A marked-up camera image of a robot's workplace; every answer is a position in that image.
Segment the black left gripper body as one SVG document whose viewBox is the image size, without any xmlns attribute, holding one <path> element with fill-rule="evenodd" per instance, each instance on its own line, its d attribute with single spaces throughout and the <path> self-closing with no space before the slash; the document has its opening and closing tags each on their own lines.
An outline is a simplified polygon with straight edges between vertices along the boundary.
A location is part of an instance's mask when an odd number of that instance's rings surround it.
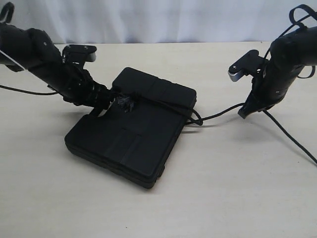
<svg viewBox="0 0 317 238">
<path fill-rule="evenodd" d="M 49 66 L 48 85 L 77 106 L 93 107 L 97 98 L 109 95 L 106 86 L 97 83 L 86 69 L 76 66 Z"/>
</svg>

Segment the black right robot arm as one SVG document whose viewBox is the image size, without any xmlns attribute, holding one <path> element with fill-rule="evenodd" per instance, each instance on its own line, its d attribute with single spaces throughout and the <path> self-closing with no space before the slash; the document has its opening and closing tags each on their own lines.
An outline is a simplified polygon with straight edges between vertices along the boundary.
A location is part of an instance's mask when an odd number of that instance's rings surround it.
<svg viewBox="0 0 317 238">
<path fill-rule="evenodd" d="M 269 51 L 269 60 L 260 57 L 257 50 L 250 50 L 229 67 L 233 82 L 244 75 L 253 77 L 252 89 L 238 111 L 243 119 L 280 103 L 303 68 L 317 64 L 317 29 L 296 30 L 279 37 Z"/>
</svg>

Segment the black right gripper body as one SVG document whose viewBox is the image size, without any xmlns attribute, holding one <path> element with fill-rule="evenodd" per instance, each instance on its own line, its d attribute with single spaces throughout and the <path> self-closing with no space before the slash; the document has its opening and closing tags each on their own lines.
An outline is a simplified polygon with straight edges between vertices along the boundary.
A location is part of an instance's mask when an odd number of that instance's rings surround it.
<svg viewBox="0 0 317 238">
<path fill-rule="evenodd" d="M 280 103 L 285 97 L 285 77 L 282 75 L 262 74 L 252 80 L 252 89 L 246 101 L 256 101 L 260 109 L 265 110 Z"/>
</svg>

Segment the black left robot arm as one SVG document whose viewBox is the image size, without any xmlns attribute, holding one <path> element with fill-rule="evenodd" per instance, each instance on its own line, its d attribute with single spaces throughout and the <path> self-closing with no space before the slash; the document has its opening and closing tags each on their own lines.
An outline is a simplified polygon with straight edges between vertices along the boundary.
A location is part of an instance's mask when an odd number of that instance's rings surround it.
<svg viewBox="0 0 317 238">
<path fill-rule="evenodd" d="M 43 30 L 0 25 L 1 64 L 14 72 L 29 71 L 66 102 L 107 110 L 115 93 L 84 69 L 86 62 L 95 61 L 96 50 L 96 46 L 71 44 L 60 51 Z"/>
</svg>

